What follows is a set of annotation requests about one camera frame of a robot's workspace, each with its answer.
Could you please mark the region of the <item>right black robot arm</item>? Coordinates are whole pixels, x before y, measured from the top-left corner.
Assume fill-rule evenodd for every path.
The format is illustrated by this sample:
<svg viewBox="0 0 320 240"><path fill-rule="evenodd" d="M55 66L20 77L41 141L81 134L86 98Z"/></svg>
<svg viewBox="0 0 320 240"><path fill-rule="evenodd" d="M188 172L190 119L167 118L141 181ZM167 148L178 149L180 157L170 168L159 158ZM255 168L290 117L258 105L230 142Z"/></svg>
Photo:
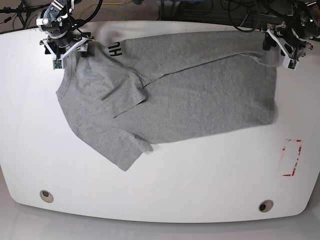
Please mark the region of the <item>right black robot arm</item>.
<svg viewBox="0 0 320 240"><path fill-rule="evenodd" d="M55 68L62 63L67 52L77 51L82 58L88 57L89 44L94 37L90 32L82 32L80 28L97 13L94 12L87 19L74 18L72 12L79 3L79 0L54 0L36 19L36 26L47 34L39 44L44 46L45 55L53 57Z"/></svg>

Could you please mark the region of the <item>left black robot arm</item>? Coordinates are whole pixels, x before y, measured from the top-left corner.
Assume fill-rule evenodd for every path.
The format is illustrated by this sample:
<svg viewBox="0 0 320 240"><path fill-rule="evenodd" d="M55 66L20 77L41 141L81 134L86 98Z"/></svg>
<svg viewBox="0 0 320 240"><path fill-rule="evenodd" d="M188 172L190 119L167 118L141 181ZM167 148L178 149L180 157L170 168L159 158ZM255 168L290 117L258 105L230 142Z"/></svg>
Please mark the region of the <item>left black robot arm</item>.
<svg viewBox="0 0 320 240"><path fill-rule="evenodd" d="M320 37L320 2L313 0L304 2L290 0L292 13L284 15L271 8L268 0L263 0L263 6L274 16L282 19L282 23L268 24L263 30L265 38L262 48L270 51L279 46L281 54L291 62L298 62L313 46L308 40Z"/></svg>

